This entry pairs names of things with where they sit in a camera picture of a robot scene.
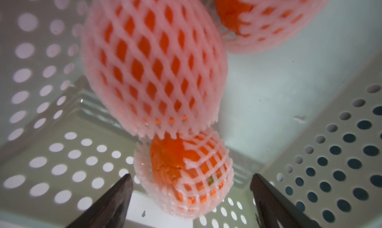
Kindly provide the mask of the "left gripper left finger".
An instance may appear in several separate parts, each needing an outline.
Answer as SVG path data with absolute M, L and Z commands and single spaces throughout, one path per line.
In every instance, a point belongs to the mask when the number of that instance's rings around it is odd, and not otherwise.
M 130 174 L 120 178 L 82 215 L 71 222 L 69 228 L 122 228 L 126 220 L 133 192 Z

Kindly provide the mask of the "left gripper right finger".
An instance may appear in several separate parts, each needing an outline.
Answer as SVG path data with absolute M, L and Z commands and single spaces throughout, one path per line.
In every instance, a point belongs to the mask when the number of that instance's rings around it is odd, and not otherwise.
M 279 224 L 282 224 L 284 228 L 319 227 L 262 175 L 258 173 L 253 175 L 250 190 L 256 202 L 261 228 L 278 228 Z

